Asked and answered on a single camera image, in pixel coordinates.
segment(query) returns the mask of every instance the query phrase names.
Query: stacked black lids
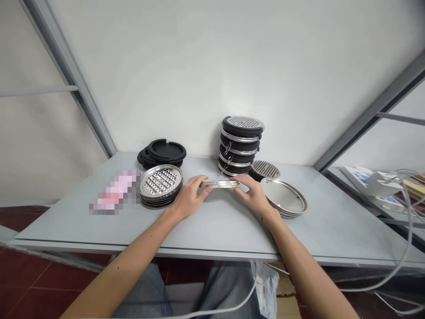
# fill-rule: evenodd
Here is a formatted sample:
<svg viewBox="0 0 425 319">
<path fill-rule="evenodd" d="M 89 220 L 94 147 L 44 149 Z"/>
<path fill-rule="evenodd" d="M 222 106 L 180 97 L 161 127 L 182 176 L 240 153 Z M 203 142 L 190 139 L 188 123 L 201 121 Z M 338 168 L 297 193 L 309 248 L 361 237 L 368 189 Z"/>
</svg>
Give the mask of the stacked black lids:
<svg viewBox="0 0 425 319">
<path fill-rule="evenodd" d="M 180 167 L 186 157 L 183 145 L 168 142 L 166 139 L 154 140 L 137 155 L 137 161 L 145 170 L 164 164 Z"/>
<path fill-rule="evenodd" d="M 248 173 L 259 151 L 264 123 L 252 117 L 228 116 L 222 124 L 219 169 L 229 176 Z"/>
</svg>

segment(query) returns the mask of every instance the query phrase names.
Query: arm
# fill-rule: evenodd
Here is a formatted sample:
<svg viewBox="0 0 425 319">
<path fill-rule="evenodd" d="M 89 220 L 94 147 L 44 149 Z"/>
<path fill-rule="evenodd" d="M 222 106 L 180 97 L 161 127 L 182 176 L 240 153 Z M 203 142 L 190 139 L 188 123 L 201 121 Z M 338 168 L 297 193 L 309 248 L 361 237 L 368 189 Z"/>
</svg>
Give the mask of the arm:
<svg viewBox="0 0 425 319">
<path fill-rule="evenodd" d="M 60 319 L 109 318 L 133 289 L 170 231 L 184 217 L 193 214 L 212 190 L 208 187 L 196 195 L 200 183 L 207 178 L 204 175 L 191 178 L 173 204 L 87 286 Z"/>
<path fill-rule="evenodd" d="M 249 187 L 247 193 L 239 188 L 234 191 L 252 210 L 261 215 L 269 227 L 291 279 L 312 313 L 323 319 L 359 319 L 342 292 L 283 222 L 279 212 L 269 204 L 260 183 L 248 175 L 230 179 Z"/>
</svg>

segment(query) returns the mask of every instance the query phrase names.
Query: stainless steel lid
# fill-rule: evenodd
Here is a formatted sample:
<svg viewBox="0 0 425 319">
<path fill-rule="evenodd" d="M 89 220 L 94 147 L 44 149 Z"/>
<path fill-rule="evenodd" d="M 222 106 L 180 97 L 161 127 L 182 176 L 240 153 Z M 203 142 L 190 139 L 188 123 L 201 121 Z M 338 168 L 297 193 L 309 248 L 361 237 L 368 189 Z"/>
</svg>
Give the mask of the stainless steel lid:
<svg viewBox="0 0 425 319">
<path fill-rule="evenodd" d="M 282 217 L 294 218 L 307 209 L 304 196 L 291 184 L 270 177 L 263 178 L 260 183 L 270 204 Z"/>
<path fill-rule="evenodd" d="M 231 173 L 231 172 L 229 172 L 229 171 L 225 170 L 224 168 L 222 168 L 222 167 L 221 167 L 220 163 L 218 163 L 218 168 L 220 169 L 220 171 L 221 171 L 222 173 L 224 173 L 224 174 L 226 174 L 226 175 L 229 175 L 229 176 L 237 176 L 237 175 L 241 175 L 241 174 Z"/>
<path fill-rule="evenodd" d="M 228 123 L 241 128 L 262 128 L 264 123 L 252 117 L 246 116 L 231 116 L 226 120 Z"/>
<path fill-rule="evenodd" d="M 202 187 L 212 187 L 212 188 L 234 188 L 238 187 L 238 181 L 203 181 L 201 182 Z"/>
<path fill-rule="evenodd" d="M 170 197 L 179 190 L 182 182 L 182 171 L 177 166 L 158 165 L 140 178 L 140 196 L 151 199 Z"/>
<path fill-rule="evenodd" d="M 265 161 L 254 161 L 252 163 L 252 170 L 258 175 L 264 177 L 278 178 L 280 171 L 276 166 Z"/>
<path fill-rule="evenodd" d="M 232 135 L 230 133 L 227 133 L 224 130 L 224 128 L 221 128 L 221 134 L 223 134 L 229 140 L 233 140 L 233 141 L 239 142 L 239 143 L 254 143 L 254 142 L 258 142 L 260 140 L 260 137 L 259 136 L 256 136 L 256 137 L 240 137 L 240 136 L 235 136 L 235 135 Z"/>
<path fill-rule="evenodd" d="M 227 152 L 231 152 L 231 153 L 234 153 L 234 154 L 237 154 L 237 155 L 249 156 L 249 155 L 257 154 L 257 152 L 258 152 L 258 149 L 255 149 L 253 151 L 238 151 L 238 150 L 234 150 L 234 149 L 230 148 L 229 146 L 224 145 L 223 143 L 221 143 L 221 145 L 223 145 L 224 148 L 226 149 L 225 154 L 227 154 Z"/>
<path fill-rule="evenodd" d="M 225 159 L 225 157 L 221 153 L 218 153 L 218 157 L 220 157 L 221 160 L 223 162 L 225 162 L 226 164 L 228 164 L 230 166 L 234 166 L 234 167 L 248 167 L 248 166 L 250 166 L 252 164 L 251 162 L 248 162 L 248 163 L 235 163 L 235 162 L 232 162 L 232 161 L 230 161 L 228 159 Z"/>
</svg>

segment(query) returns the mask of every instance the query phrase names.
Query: stack of metal lids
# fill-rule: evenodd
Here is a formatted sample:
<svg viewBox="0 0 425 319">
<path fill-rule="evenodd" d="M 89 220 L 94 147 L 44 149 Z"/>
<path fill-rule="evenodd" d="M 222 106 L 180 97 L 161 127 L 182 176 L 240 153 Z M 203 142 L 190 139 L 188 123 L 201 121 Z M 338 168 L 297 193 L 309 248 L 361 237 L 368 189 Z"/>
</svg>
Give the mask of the stack of metal lids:
<svg viewBox="0 0 425 319">
<path fill-rule="evenodd" d="M 269 203 L 279 211 L 281 217 L 293 219 L 307 209 L 304 196 L 291 184 L 270 177 L 263 178 L 260 183 Z"/>
<path fill-rule="evenodd" d="M 252 117 L 228 116 L 222 125 L 218 168 L 229 176 L 248 173 L 259 151 L 264 123 Z"/>
<path fill-rule="evenodd" d="M 140 201 L 150 209 L 169 206 L 183 186 L 180 168 L 170 164 L 155 166 L 140 178 Z"/>
<path fill-rule="evenodd" d="M 152 167 L 172 164 L 180 167 L 186 157 L 186 149 L 183 145 L 175 142 L 168 142 L 166 139 L 154 140 L 149 143 L 137 155 L 137 161 L 148 170 Z"/>
</svg>

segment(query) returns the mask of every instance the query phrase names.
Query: person's right hand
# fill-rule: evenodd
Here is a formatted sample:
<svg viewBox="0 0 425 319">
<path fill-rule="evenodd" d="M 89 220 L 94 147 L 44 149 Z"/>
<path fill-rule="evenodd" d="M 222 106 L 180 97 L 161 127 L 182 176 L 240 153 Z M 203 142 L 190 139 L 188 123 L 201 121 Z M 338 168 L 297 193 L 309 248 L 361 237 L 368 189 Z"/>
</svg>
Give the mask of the person's right hand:
<svg viewBox="0 0 425 319">
<path fill-rule="evenodd" d="M 246 193 L 237 187 L 233 188 L 233 191 L 237 193 L 253 211 L 260 214 L 262 217 L 268 215 L 280 216 L 277 209 L 273 208 L 267 200 L 261 184 L 256 182 L 251 176 L 242 174 L 231 177 L 230 180 L 237 180 L 239 183 L 249 188 L 249 191 Z"/>
</svg>

